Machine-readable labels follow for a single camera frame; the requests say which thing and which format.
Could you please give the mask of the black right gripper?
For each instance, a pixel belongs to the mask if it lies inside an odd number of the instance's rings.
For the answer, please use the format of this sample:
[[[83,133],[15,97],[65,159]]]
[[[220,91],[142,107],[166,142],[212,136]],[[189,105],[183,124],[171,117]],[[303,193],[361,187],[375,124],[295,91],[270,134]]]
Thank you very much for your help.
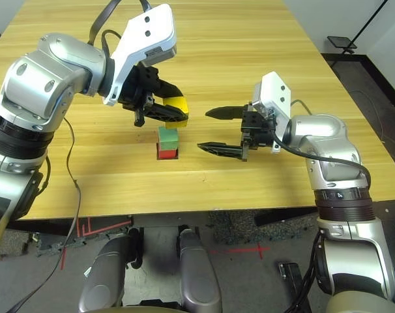
[[[228,145],[220,142],[199,143],[197,146],[210,154],[218,157],[237,158],[246,162],[248,151],[257,150],[258,147],[272,147],[273,137],[268,130],[267,120],[249,103],[243,106],[223,106],[213,108],[205,113],[207,117],[219,120],[242,119],[241,121],[241,146]]]

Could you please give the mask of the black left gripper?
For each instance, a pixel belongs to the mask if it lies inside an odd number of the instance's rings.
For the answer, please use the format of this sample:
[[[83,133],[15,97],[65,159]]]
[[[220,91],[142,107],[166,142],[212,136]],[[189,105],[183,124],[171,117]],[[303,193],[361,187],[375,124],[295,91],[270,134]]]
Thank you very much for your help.
[[[183,97],[176,86],[159,80],[158,69],[145,67],[142,63],[134,65],[123,83],[118,102],[123,108],[134,112],[134,125],[142,127],[145,117],[162,122],[181,122],[188,119],[188,114],[174,106],[155,104],[153,92],[160,98]]]

